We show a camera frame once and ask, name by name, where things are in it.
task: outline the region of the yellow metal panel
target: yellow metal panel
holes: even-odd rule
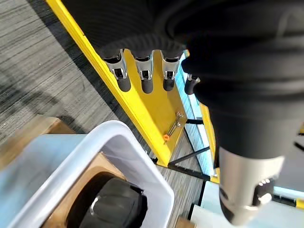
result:
[[[304,134],[304,124],[302,125],[302,127],[300,129],[300,133]]]
[[[170,92],[166,92],[162,88],[163,75],[160,53],[154,54],[154,91],[147,95],[142,92],[140,78],[131,53],[125,52],[132,88],[129,92],[124,93],[119,89],[117,81],[108,70],[107,65],[97,55],[63,3],[60,0],[46,1],[144,137],[159,159],[159,164],[167,166],[182,128],[174,132],[166,145],[163,141],[163,135],[167,133],[175,121],[177,111],[184,116],[186,115],[176,86]]]
[[[214,157],[215,157],[215,135],[214,135],[214,129],[212,126],[212,122],[210,120],[210,114],[209,114],[209,109],[203,105],[200,104],[200,110],[201,110],[201,114],[203,117],[203,122],[204,122],[204,127],[206,130],[206,135],[209,141],[209,147],[211,150],[211,155],[212,155],[212,159],[214,161]],[[217,176],[211,177],[211,181],[214,183],[219,183],[220,180],[220,171],[219,168],[215,169],[215,172],[217,174]]]
[[[304,210],[304,199],[296,199],[296,207]]]

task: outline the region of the orange knob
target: orange knob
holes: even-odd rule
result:
[[[163,137],[164,141],[169,141],[170,140],[170,136],[167,134],[164,134]]]

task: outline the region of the white container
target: white container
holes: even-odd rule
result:
[[[167,227],[174,193],[120,121],[105,122],[87,135],[49,134],[33,140],[0,173],[0,227],[39,228],[100,151],[144,190],[148,211],[142,227]]]

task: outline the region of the black rubber grip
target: black rubber grip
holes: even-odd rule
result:
[[[126,79],[119,79],[117,80],[117,83],[118,87],[123,92],[128,92],[131,89],[131,82],[129,77],[127,77]]]
[[[186,80],[186,83],[185,83],[185,93],[187,95],[192,95],[194,92],[193,92],[193,88],[194,86],[196,85],[196,81],[195,80]]]
[[[153,91],[153,79],[147,80],[144,79],[142,80],[142,90],[145,94],[150,94]]]
[[[166,91],[171,91],[174,88],[174,79],[164,79],[162,87]]]

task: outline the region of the yellow frame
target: yellow frame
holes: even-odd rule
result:
[[[140,78],[131,53],[129,51],[124,53],[132,86],[129,92],[124,93],[119,89],[117,81],[108,70],[107,65],[95,52],[63,3],[60,0],[46,0],[46,2],[148,143],[158,158],[158,164],[166,167],[183,128],[177,129],[166,145],[163,135],[175,121],[177,111],[186,115],[176,86],[168,93],[162,88],[160,53],[154,53],[154,91],[149,95],[142,92]]]

